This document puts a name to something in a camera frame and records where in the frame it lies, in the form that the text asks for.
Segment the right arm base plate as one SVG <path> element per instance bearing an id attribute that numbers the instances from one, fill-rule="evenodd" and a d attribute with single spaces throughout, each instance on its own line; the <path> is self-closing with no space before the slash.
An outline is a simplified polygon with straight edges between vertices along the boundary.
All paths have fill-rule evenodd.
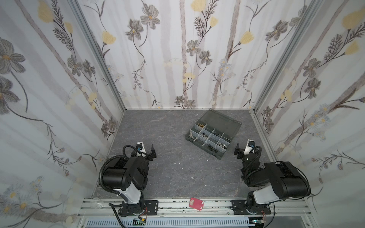
<path id="1" fill-rule="evenodd" d="M 271 209 L 267 204 L 257 204 L 256 202 L 247 202 L 246 200 L 232 200 L 230 209 L 234 215 L 270 215 Z"/>

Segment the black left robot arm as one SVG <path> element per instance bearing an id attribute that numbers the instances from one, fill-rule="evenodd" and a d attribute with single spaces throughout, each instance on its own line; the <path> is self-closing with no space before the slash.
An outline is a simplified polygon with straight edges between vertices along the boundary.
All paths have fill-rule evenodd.
<path id="1" fill-rule="evenodd" d="M 123 198 L 130 207 L 145 208 L 143 190 L 148 183 L 149 163 L 157 158 L 154 146 L 147 152 L 144 143 L 125 145 L 121 155 L 115 155 L 102 165 L 99 186 Z"/>

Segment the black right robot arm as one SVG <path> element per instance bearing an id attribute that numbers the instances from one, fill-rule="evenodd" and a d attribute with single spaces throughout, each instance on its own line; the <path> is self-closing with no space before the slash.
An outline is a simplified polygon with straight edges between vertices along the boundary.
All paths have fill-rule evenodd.
<path id="1" fill-rule="evenodd" d="M 262 148 L 249 140 L 244 149 L 236 145 L 234 155 L 242 161 L 241 180 L 250 191 L 244 200 L 233 200 L 235 215 L 270 215 L 270 205 L 286 199 L 301 200 L 311 194 L 309 181 L 288 161 L 266 162 L 261 166 Z"/>

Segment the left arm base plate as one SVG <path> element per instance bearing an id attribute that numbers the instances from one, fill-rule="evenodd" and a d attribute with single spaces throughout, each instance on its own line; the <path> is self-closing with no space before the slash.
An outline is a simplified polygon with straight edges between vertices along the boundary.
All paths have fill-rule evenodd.
<path id="1" fill-rule="evenodd" d="M 158 212 L 157 200 L 145 200 L 138 204 L 126 204 L 123 203 L 121 208 L 118 210 L 118 215 L 122 217 L 133 216 L 133 215 L 147 215 L 156 216 Z"/>

